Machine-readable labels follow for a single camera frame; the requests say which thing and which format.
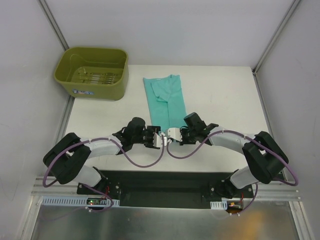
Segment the teal t shirt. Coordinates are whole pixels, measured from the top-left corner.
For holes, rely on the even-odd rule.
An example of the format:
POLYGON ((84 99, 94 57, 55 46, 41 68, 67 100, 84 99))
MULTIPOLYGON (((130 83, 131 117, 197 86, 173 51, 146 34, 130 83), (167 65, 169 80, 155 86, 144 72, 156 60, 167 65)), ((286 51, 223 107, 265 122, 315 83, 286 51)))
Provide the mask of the teal t shirt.
POLYGON ((186 106, 179 75, 143 79, 151 124, 162 131, 185 125, 186 106))

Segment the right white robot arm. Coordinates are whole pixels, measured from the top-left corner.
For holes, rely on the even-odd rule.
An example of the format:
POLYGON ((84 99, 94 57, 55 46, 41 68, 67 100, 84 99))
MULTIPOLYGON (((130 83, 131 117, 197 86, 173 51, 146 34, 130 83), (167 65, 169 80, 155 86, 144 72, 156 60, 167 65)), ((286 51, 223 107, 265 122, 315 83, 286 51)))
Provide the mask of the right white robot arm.
POLYGON ((261 131, 252 136, 226 130, 215 123, 206 124, 193 112, 183 119, 186 127, 180 130, 181 145, 203 143, 233 150, 244 156, 247 166, 235 170, 226 179, 218 182, 214 192, 227 199, 237 197, 243 188, 254 183, 269 184, 283 170, 289 160, 268 132, 261 131))

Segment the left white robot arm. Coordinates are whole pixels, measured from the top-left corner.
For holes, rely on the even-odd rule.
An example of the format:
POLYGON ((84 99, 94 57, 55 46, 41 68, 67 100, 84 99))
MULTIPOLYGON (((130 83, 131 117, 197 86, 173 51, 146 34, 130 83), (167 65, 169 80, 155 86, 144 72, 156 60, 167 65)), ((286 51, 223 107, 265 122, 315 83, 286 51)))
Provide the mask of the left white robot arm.
POLYGON ((142 165, 127 154, 135 144, 164 152, 167 141, 159 126, 147 126, 140 117, 134 117, 127 126, 106 137, 81 138, 70 132, 43 157, 47 170, 42 185, 48 188, 54 183, 65 185, 75 181, 87 185, 96 195, 102 194, 107 178, 96 167, 87 166, 86 161, 106 155, 124 155, 132 165, 141 168, 142 165))

